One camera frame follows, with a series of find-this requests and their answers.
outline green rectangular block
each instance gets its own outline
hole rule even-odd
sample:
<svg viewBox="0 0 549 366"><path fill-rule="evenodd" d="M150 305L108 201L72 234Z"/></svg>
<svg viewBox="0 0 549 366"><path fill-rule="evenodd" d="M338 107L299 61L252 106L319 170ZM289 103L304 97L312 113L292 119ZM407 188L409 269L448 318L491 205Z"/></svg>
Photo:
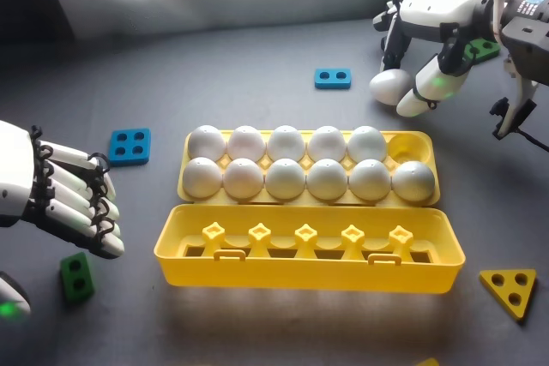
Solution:
<svg viewBox="0 0 549 366"><path fill-rule="evenodd" d="M95 293L94 281L84 252L65 257L61 261L64 295L69 303L79 303Z"/></svg>
<svg viewBox="0 0 549 366"><path fill-rule="evenodd" d="M477 56L474 59L474 64L479 64L499 55L501 46L497 42L489 42L484 39L475 39L465 47L465 56L469 61L473 59L473 49L477 53Z"/></svg>

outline green led light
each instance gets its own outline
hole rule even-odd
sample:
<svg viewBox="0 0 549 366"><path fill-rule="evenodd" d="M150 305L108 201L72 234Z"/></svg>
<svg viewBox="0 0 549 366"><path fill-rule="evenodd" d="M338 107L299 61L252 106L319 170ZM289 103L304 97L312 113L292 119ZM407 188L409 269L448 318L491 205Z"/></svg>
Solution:
<svg viewBox="0 0 549 366"><path fill-rule="evenodd" d="M16 317L19 314L19 309L13 302L0 304L0 317Z"/></svg>
<svg viewBox="0 0 549 366"><path fill-rule="evenodd" d="M435 79L433 79L432 85L434 87L444 87L446 86L446 80L442 77L436 77Z"/></svg>

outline table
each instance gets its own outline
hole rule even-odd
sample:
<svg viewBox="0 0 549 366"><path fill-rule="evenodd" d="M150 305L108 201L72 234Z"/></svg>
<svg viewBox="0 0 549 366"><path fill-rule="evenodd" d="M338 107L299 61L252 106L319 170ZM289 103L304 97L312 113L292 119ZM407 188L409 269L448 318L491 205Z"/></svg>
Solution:
<svg viewBox="0 0 549 366"><path fill-rule="evenodd" d="M148 127L147 165L112 177L125 255L91 256L96 294L63 305L59 261L78 251L25 223L3 229L0 269L18 279L32 319L0 323L0 364L60 365L541 365L549 358L548 155L519 135L492 136L492 104L515 93L503 53L469 76L461 95L405 119L368 94L382 34L369 21L122 40L4 51L0 118L45 138L107 151L114 129ZM414 41L404 69L440 45ZM348 91L314 88L316 68L353 73ZM523 128L549 141L545 87ZM467 257L441 296L179 289L153 248L176 194L185 136L211 123L273 129L333 125L421 130L435 148L444 210ZM478 281L482 269L538 271L529 317L517 325Z"/></svg>

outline white egg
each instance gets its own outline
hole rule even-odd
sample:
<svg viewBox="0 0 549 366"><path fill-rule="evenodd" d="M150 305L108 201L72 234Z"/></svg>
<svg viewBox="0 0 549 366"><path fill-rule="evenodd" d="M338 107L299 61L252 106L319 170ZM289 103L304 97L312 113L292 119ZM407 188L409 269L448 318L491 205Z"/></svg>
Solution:
<svg viewBox="0 0 549 366"><path fill-rule="evenodd" d="M343 134L332 126L322 126L312 134L307 153L315 162L321 159L333 159L337 162L345 157L347 144Z"/></svg>
<svg viewBox="0 0 549 366"><path fill-rule="evenodd" d="M235 159L225 170L223 187L232 197L249 199L263 188L261 168L249 159Z"/></svg>
<svg viewBox="0 0 549 366"><path fill-rule="evenodd" d="M378 201L391 191L391 176L378 160L363 160L349 176L349 189L360 199Z"/></svg>
<svg viewBox="0 0 549 366"><path fill-rule="evenodd" d="M276 128L268 139L267 155L272 160L291 159L299 162L305 156L303 136L292 126Z"/></svg>
<svg viewBox="0 0 549 366"><path fill-rule="evenodd" d="M199 199L216 194L222 182L219 166L208 158L194 158L183 170L184 191Z"/></svg>
<svg viewBox="0 0 549 366"><path fill-rule="evenodd" d="M338 162L321 159L309 170L307 189L323 201L332 201L342 197L347 191L347 174Z"/></svg>
<svg viewBox="0 0 549 366"><path fill-rule="evenodd" d="M351 159L357 163L366 159L383 162L387 157L387 142L379 130L361 126L351 134L347 150Z"/></svg>
<svg viewBox="0 0 549 366"><path fill-rule="evenodd" d="M392 178L393 190L405 201L424 201L435 191L435 176L421 162L406 162L398 166Z"/></svg>
<svg viewBox="0 0 549 366"><path fill-rule="evenodd" d="M240 126L232 132L226 150L231 159L245 158L257 162L265 154L265 141L256 128Z"/></svg>
<svg viewBox="0 0 549 366"><path fill-rule="evenodd" d="M413 87L413 78L402 69L389 69L370 81L370 93L378 102L396 106Z"/></svg>
<svg viewBox="0 0 549 366"><path fill-rule="evenodd" d="M276 160L268 168L265 189L278 199L293 199L305 190L305 173L294 160Z"/></svg>
<svg viewBox="0 0 549 366"><path fill-rule="evenodd" d="M191 159L208 158L216 162L225 154L226 143L217 128L204 125L192 131L187 149Z"/></svg>

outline blue rectangular block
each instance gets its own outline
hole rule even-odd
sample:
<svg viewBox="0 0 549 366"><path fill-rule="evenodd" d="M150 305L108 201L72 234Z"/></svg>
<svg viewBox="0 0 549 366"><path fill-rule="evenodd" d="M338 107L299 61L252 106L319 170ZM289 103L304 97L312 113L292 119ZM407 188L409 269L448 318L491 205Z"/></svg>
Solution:
<svg viewBox="0 0 549 366"><path fill-rule="evenodd" d="M348 89L351 87L351 70L317 69L315 87L317 89Z"/></svg>
<svg viewBox="0 0 549 366"><path fill-rule="evenodd" d="M145 165L151 151L150 129L115 130L111 136L111 166Z"/></svg>

